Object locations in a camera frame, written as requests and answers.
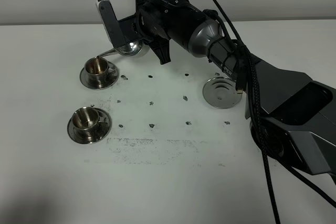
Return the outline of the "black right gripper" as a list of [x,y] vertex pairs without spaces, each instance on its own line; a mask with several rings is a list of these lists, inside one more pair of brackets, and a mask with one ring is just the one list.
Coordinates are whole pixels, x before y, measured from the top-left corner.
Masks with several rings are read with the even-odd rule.
[[189,51],[191,37],[200,24],[200,10],[189,0],[135,0],[135,4],[144,29],[163,38],[149,43],[161,65],[171,62],[170,39]]

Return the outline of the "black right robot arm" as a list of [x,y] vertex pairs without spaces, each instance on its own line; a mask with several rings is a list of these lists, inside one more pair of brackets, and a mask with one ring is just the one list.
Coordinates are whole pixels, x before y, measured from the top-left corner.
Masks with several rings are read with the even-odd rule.
[[160,63],[173,40],[206,57],[247,96],[256,144],[289,168],[335,175],[335,89],[303,72],[283,70],[253,55],[221,7],[199,10],[189,0],[136,0],[137,32]]

